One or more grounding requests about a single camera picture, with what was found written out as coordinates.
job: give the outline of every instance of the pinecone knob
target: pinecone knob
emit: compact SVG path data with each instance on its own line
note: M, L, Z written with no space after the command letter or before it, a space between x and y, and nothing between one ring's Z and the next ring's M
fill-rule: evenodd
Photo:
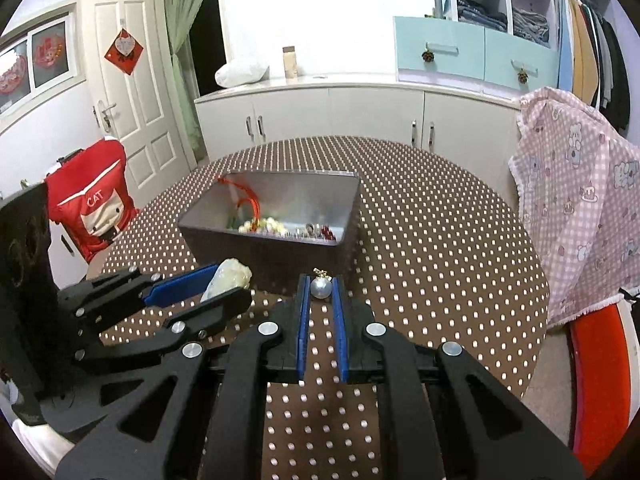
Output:
M428 48L422 53L422 60L425 63L430 63L431 61L433 61L434 58L435 56L433 55L433 52Z

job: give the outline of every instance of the bottle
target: bottle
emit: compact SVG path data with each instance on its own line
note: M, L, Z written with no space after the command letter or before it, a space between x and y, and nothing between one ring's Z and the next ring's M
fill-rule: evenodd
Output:
M283 46L282 60L284 62L284 77L287 79L297 78L298 64L296 62L296 48L294 46Z

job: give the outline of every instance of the heart-shaped paper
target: heart-shaped paper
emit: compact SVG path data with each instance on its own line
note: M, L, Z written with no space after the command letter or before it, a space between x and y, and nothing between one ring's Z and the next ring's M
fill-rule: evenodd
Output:
M119 37L115 41L116 50L121 53L123 56L128 56L133 52L133 49L136 47L136 40L133 36L127 36L123 38Z

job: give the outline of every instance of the drawer handle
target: drawer handle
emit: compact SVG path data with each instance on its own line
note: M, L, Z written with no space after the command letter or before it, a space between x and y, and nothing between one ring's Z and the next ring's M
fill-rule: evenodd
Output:
M531 74L533 77L538 77L538 69L534 66L528 65L521 61L516 61L515 59L511 60L511 66L513 66L513 68L518 71L518 79L520 78L521 72L524 72L525 74Z
M441 43L427 42L424 44L424 46L427 50L432 50L434 52L443 52L444 54L455 54L457 56L460 53L456 45L445 45Z
M247 116L244 124L246 124L246 132L249 134L249 137L251 137L251 140L254 140L254 134L251 131L251 117Z

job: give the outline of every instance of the gray box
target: gray box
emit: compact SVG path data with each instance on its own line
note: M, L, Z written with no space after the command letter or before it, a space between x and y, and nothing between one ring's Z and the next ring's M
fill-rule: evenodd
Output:
M346 277L351 272L360 222L359 176L331 171L247 171L229 173L226 178L256 193L262 218L273 217L289 229L326 224L336 241L239 233L228 228L244 192L215 182L178 220L201 266L237 258L252 270L253 287L285 295L294 294L299 275L312 274L315 267L331 276ZM250 220L250 211L247 205L241 207L239 220Z

